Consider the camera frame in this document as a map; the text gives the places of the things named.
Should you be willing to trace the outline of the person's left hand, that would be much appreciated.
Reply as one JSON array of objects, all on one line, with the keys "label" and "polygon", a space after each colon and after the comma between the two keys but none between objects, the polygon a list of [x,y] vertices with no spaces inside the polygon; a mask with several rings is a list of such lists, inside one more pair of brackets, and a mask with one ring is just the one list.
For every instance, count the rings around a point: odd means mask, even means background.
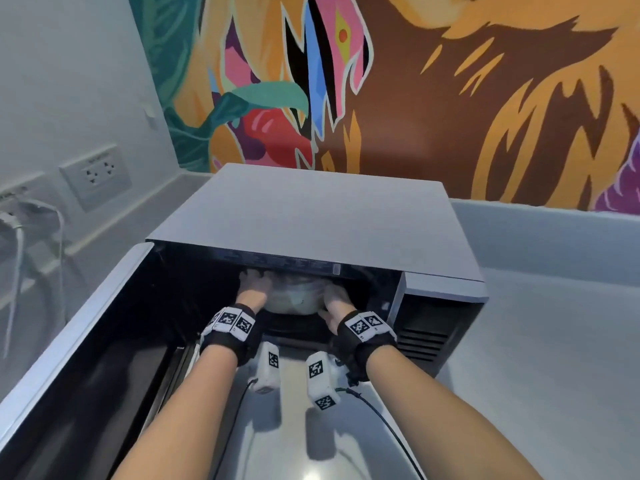
[{"label": "person's left hand", "polygon": [[240,274],[239,274],[239,290],[236,296],[236,304],[243,305],[252,310],[253,313],[258,314],[265,306],[270,291],[240,291]]}]

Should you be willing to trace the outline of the person's right hand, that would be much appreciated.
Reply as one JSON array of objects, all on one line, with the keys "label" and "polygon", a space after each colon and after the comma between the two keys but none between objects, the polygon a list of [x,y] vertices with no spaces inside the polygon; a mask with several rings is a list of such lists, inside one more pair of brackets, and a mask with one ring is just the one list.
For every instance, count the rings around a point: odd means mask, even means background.
[{"label": "person's right hand", "polygon": [[324,289],[324,309],[318,315],[324,320],[332,334],[338,334],[338,327],[345,317],[357,309],[351,302],[345,288],[329,283]]}]

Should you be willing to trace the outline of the white bowl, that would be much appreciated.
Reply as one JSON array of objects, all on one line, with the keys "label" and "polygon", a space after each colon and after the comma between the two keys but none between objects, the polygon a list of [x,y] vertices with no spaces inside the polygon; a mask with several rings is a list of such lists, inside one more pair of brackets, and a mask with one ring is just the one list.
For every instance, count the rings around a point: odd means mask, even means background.
[{"label": "white bowl", "polygon": [[318,276],[267,272],[271,291],[263,310],[281,315],[314,315],[324,309],[324,291],[331,281]]}]

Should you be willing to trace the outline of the person's right forearm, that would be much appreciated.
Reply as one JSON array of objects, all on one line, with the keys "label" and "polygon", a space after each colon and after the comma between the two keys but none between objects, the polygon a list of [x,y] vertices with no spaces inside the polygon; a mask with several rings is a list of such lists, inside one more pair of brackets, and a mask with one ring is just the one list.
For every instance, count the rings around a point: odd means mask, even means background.
[{"label": "person's right forearm", "polygon": [[543,480],[491,422],[395,347],[373,351],[366,371],[427,480]]}]

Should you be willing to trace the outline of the person's left forearm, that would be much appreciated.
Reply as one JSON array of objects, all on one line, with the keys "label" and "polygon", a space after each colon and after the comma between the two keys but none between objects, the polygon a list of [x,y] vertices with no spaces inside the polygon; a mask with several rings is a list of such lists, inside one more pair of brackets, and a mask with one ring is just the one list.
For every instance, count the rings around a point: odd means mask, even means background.
[{"label": "person's left forearm", "polygon": [[112,480],[207,480],[237,370],[229,348],[206,348]]}]

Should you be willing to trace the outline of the grey microwave oven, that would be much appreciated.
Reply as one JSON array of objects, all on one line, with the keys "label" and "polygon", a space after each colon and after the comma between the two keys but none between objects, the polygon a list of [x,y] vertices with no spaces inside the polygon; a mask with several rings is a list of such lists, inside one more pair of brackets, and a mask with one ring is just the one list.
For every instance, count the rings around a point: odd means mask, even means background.
[{"label": "grey microwave oven", "polygon": [[432,377],[488,301],[440,182],[226,164],[147,240],[201,321],[247,268],[331,281]]}]

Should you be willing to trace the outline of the black microwave door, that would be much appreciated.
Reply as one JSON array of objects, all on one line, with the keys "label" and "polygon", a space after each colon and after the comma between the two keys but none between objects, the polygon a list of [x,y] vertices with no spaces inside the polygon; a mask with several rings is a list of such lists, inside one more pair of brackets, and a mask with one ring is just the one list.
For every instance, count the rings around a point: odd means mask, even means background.
[{"label": "black microwave door", "polygon": [[109,480],[183,338],[159,247],[133,247],[0,405],[0,480]]}]

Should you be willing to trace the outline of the grey wall socket with plug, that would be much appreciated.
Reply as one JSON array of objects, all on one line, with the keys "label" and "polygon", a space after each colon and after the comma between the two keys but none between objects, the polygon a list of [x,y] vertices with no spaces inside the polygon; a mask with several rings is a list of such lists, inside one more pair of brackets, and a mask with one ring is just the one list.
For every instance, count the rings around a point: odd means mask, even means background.
[{"label": "grey wall socket with plug", "polygon": [[0,212],[14,215],[20,222],[28,251],[60,256],[67,209],[46,174],[34,173],[0,185]]}]

